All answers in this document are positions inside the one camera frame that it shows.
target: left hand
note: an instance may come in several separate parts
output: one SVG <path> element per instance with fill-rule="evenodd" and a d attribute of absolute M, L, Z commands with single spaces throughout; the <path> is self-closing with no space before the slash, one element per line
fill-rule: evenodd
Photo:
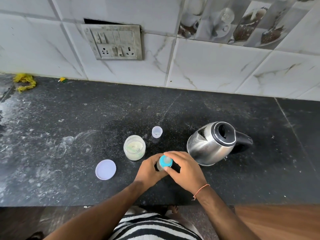
<path fill-rule="evenodd" d="M 165 170 L 158 172 L 155 169 L 155 164 L 162 155 L 163 153 L 155 154 L 142 162 L 134 181 L 141 182 L 144 191 L 154 186 L 160 179 L 168 175 Z"/>

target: yellow string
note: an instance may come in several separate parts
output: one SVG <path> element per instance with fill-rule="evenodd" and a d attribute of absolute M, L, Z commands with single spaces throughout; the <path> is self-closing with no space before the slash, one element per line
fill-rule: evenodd
<path fill-rule="evenodd" d="M 17 87 L 17 91 L 18 92 L 22 92 L 22 91 L 25 91 L 27 89 L 34 88 L 36 86 L 36 84 L 37 84 L 36 81 L 32 78 L 32 76 L 29 75 L 29 74 L 26 74 L 26 73 L 18 73 L 16 75 L 16 77 L 13 79 L 13 81 L 15 83 L 18 83 L 18 82 L 30 83 L 30 85 L 28 85 L 28 86 Z"/>

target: black and white striped clothing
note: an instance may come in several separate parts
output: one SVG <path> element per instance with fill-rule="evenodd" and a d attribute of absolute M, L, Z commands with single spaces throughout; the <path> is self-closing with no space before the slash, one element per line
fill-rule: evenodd
<path fill-rule="evenodd" d="M 157 213 L 125 215 L 109 240 L 201 240 L 193 231 L 179 222 Z"/>

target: orange thread bracelet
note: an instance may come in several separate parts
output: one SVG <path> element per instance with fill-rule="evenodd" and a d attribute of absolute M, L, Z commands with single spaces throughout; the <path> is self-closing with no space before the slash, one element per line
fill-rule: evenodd
<path fill-rule="evenodd" d="M 193 196 L 193 200 L 196 200 L 196 195 L 197 195 L 197 193 L 199 193 L 199 191 L 200 190 L 202 190 L 204 187 L 206 187 L 207 185 L 209 185 L 210 186 L 210 184 L 206 184 L 206 185 L 203 185 L 195 194 L 194 194 L 194 196 Z"/>

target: kettle lid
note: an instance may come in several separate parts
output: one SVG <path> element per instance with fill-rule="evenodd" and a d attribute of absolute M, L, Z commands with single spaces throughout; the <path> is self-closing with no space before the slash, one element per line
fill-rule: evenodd
<path fill-rule="evenodd" d="M 227 122 L 216 122 L 211 127 L 211 134 L 220 145 L 230 147 L 236 143 L 236 130 Z"/>

